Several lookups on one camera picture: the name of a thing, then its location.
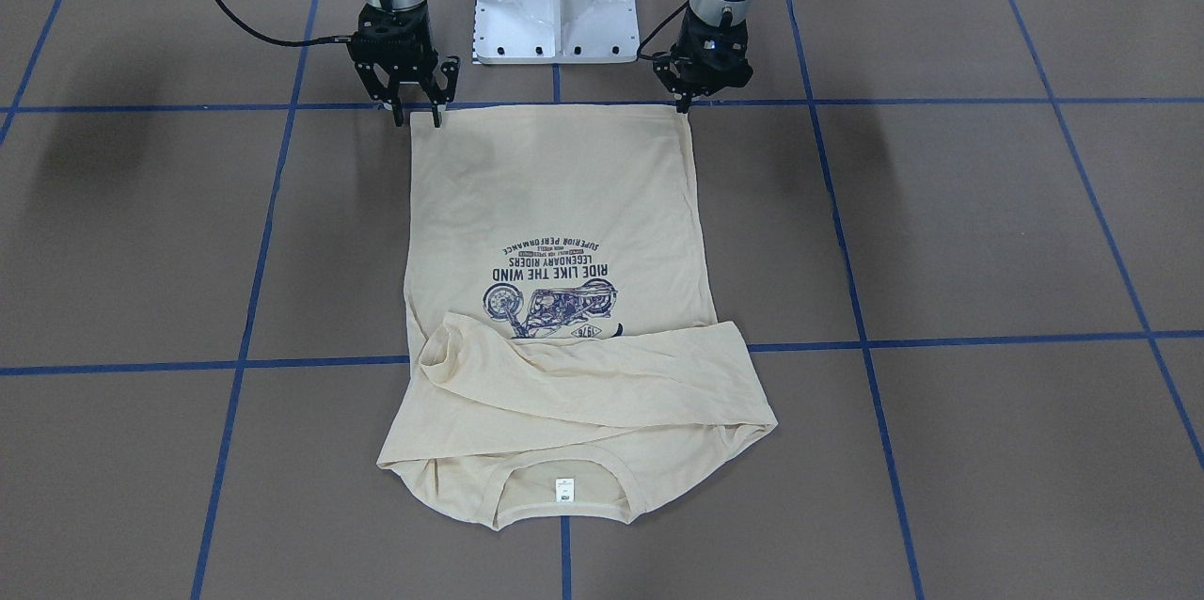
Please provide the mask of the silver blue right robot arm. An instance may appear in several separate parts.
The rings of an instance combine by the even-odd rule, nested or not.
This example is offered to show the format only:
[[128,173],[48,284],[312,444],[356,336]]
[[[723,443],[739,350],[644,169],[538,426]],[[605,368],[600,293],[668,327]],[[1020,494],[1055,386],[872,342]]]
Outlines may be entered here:
[[442,124],[439,114],[455,96],[460,60],[436,51],[427,0],[365,0],[356,31],[327,36],[323,43],[348,48],[366,93],[386,105],[397,125],[405,124],[402,86],[419,87],[427,96],[433,127]]

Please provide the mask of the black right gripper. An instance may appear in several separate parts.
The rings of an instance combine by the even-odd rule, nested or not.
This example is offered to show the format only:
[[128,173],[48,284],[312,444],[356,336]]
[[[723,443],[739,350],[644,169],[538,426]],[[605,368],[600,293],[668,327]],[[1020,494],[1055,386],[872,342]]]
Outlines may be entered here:
[[455,98],[460,57],[439,59],[426,2],[386,11],[365,5],[358,13],[358,33],[347,43],[358,77],[374,102],[384,102],[396,128],[405,127],[400,86],[414,83],[427,95],[433,127],[442,127],[445,102]]

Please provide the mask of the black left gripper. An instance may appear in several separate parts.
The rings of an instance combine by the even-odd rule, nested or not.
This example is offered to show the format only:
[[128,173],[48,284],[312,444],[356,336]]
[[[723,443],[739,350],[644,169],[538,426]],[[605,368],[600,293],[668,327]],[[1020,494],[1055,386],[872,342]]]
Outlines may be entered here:
[[674,95],[675,112],[687,114],[694,100],[726,88],[744,88],[752,78],[748,63],[748,27],[730,14],[718,27],[697,17],[684,2],[662,24],[685,12],[675,43],[655,55],[659,82]]

